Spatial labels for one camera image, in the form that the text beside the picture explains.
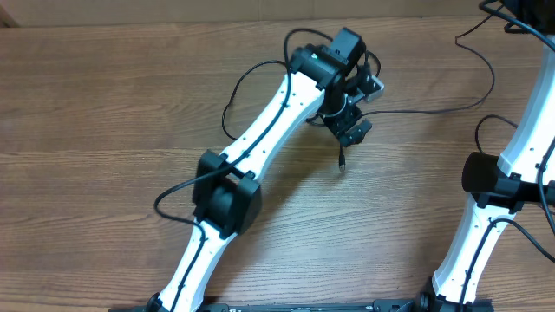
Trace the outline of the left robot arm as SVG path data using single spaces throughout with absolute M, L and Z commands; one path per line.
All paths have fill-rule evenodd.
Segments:
M 341 29 L 329 44 L 285 50 L 286 74 L 263 112 L 221 153 L 205 152 L 194 179 L 173 186 L 153 204 L 187 186 L 195 205 L 189 243 L 169 284 L 153 295 L 148 311 L 197 311 L 226 247 L 252 225 L 262 206 L 261 182 L 294 132 L 315 115 L 340 147 L 363 141 L 371 124 L 357 102 L 381 92 L 363 39 Z

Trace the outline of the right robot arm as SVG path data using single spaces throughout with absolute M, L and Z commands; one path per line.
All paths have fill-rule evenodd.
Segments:
M 554 224 L 554 3 L 505 1 L 507 13 L 479 7 L 506 21 L 507 33 L 530 34 L 544 44 L 539 77 L 506 149 L 498 156 L 471 153 L 462 173 L 467 205 L 446 258 L 411 311 L 491 311 L 476 298 L 495 244 L 526 203 L 539 205 Z

